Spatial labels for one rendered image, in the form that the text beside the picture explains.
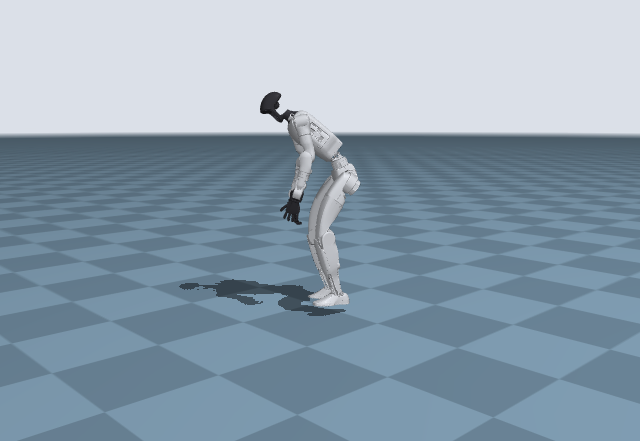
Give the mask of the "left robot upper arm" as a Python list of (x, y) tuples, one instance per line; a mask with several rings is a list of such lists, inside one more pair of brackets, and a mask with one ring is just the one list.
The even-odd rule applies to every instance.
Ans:
[(309, 116), (306, 114), (298, 115), (293, 119), (293, 122), (298, 133), (300, 144), (304, 148), (304, 152), (308, 152), (311, 154), (313, 163), (315, 160), (315, 150), (310, 131)]

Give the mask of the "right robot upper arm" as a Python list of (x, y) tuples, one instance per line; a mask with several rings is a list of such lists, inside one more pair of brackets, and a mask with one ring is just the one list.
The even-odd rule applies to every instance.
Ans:
[[(290, 137), (291, 137), (291, 135), (290, 135)], [(304, 152), (304, 148), (301, 145), (299, 145), (293, 138), (292, 138), (292, 140), (293, 140), (293, 143), (294, 143), (296, 151), (299, 153), (299, 155), (301, 155), (301, 153)], [(296, 160), (296, 165), (297, 165), (297, 167), (300, 166), (300, 156)]]

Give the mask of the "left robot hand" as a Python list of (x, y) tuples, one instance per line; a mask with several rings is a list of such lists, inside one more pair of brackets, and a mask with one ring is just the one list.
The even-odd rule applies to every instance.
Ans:
[(293, 198), (293, 197), (292, 197), (293, 192), (294, 192), (294, 189), (293, 189), (293, 191), (292, 191), (292, 193), (291, 193), (291, 197), (290, 197), (290, 199), (291, 199), (291, 200), (290, 200), (290, 201), (288, 201), (288, 202), (287, 202), (287, 204), (286, 204), (286, 205), (284, 205), (284, 206), (280, 209), (280, 211), (283, 211), (283, 210), (287, 207), (287, 208), (286, 208), (286, 212), (285, 212), (285, 214), (284, 214), (283, 218), (285, 219), (285, 218), (286, 218), (286, 216), (287, 216), (287, 213), (289, 213), (289, 214), (288, 214), (288, 217), (287, 217), (287, 221), (290, 221), (290, 216), (291, 216), (291, 214), (292, 214), (291, 221), (292, 221), (292, 222), (294, 222), (294, 216), (295, 216), (295, 214), (296, 214), (296, 219), (295, 219), (295, 221), (296, 221), (296, 222), (298, 222), (298, 216), (299, 216), (299, 212), (300, 212), (300, 205), (299, 205), (299, 203), (302, 201), (302, 198), (303, 198), (304, 192), (302, 193), (300, 200), (295, 199), (295, 198)]

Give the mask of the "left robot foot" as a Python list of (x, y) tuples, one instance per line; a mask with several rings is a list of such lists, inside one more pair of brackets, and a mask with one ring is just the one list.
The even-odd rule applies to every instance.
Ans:
[[(337, 292), (336, 292), (336, 295), (337, 295)], [(342, 305), (349, 304), (349, 297), (344, 292), (342, 292), (341, 296), (335, 296), (333, 293), (330, 293), (319, 300), (313, 301), (313, 305), (318, 307), (334, 306), (334, 305), (341, 305), (341, 304)]]

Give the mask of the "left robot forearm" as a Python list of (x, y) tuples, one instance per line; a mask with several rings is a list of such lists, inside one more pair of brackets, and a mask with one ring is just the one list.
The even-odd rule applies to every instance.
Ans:
[(310, 174), (312, 174), (312, 156), (308, 152), (304, 152), (300, 156), (300, 166), (297, 175), (298, 180), (295, 182), (295, 189), (292, 197), (300, 200), (303, 191), (305, 190)]

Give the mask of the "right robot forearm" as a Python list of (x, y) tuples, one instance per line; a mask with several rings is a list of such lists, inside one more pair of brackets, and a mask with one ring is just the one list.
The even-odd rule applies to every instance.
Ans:
[(292, 182), (292, 185), (291, 185), (291, 190), (290, 190), (290, 191), (289, 191), (289, 193), (288, 193), (289, 197), (290, 197), (290, 192), (291, 192), (293, 189), (295, 189), (295, 182), (298, 180), (298, 178), (297, 178), (297, 175), (298, 175), (298, 172), (299, 172), (298, 168), (299, 168), (299, 167), (297, 167), (297, 165), (296, 165), (295, 176), (294, 176), (294, 179), (293, 179), (293, 182)]

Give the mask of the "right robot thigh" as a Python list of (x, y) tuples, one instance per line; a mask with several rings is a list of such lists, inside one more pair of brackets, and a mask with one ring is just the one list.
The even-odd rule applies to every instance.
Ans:
[(323, 183), (321, 188), (319, 189), (318, 193), (316, 194), (316, 197), (314, 198), (313, 204), (311, 206), (311, 210), (310, 210), (310, 214), (309, 214), (309, 221), (308, 221), (308, 234), (309, 234), (309, 240), (313, 244), (314, 244), (314, 239), (315, 239), (316, 221), (317, 221), (318, 211), (319, 211), (321, 202), (322, 202), (326, 192), (328, 191), (328, 189), (330, 188), (330, 186), (332, 185), (333, 182), (334, 182), (334, 180), (333, 180), (332, 174), (331, 174), (326, 179), (326, 181)]

